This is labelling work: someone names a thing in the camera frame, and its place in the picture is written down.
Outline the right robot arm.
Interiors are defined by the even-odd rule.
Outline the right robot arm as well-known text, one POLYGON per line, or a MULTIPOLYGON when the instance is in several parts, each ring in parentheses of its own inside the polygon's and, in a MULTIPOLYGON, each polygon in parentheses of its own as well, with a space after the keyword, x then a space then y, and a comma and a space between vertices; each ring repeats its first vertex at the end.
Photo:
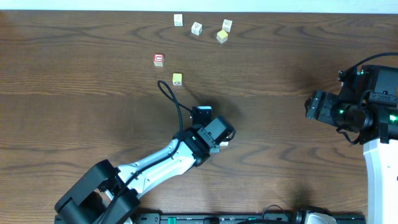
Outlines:
POLYGON ((358 134, 368 174, 368 222, 397 223, 397 69, 364 65, 341 72, 340 92, 316 90, 306 117, 358 134))

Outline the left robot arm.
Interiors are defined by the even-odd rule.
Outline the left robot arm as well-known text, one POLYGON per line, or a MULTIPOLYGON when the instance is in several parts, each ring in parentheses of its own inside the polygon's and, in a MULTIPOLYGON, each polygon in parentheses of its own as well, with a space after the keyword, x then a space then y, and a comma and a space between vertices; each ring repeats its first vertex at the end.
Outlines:
POLYGON ((202 165, 211 149, 231 140, 233 126, 218 116, 207 126, 179 131, 160 151, 139 161, 114 167, 98 162, 55 204, 63 223, 126 223, 139 199, 162 182, 202 165))

